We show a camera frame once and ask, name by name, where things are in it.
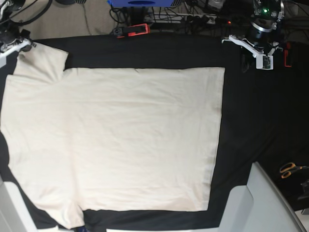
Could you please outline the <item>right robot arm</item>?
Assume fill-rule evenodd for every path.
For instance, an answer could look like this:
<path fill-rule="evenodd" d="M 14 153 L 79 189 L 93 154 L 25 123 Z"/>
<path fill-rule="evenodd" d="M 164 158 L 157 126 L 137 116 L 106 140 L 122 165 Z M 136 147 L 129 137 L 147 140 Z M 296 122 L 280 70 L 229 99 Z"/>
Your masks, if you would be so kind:
<path fill-rule="evenodd" d="M 32 19 L 24 22 L 15 22 L 13 18 L 24 12 L 37 1 L 23 7 L 24 0 L 2 0 L 0 2 L 0 66 L 4 67 L 7 63 L 7 57 L 20 51 L 29 51 L 34 46 L 28 30 L 20 30 L 22 26 L 36 21 L 50 8 L 52 1 L 49 0 L 46 6 Z"/>

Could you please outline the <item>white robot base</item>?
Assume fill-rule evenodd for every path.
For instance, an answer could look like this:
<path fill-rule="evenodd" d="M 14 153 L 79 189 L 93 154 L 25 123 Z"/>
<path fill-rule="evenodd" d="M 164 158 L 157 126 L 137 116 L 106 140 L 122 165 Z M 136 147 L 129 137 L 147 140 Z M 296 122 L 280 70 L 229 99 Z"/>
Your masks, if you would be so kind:
<path fill-rule="evenodd" d="M 39 232 L 16 184 L 0 181 L 0 230 Z"/>
<path fill-rule="evenodd" d="M 109 232 L 301 232 L 303 226 L 258 163 L 199 159 L 114 190 Z"/>

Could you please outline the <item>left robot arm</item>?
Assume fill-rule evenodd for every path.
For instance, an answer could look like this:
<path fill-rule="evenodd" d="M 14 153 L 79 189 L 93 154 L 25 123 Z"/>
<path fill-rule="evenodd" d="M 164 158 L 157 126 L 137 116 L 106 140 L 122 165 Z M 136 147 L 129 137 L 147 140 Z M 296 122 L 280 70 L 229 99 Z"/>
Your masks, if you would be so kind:
<path fill-rule="evenodd" d="M 281 47 L 281 23 L 284 19 L 281 0 L 254 0 L 250 27 L 244 36 L 229 35 L 222 42 L 241 47 L 241 69 L 247 72 L 252 65 L 259 70 L 273 70 L 274 53 Z"/>

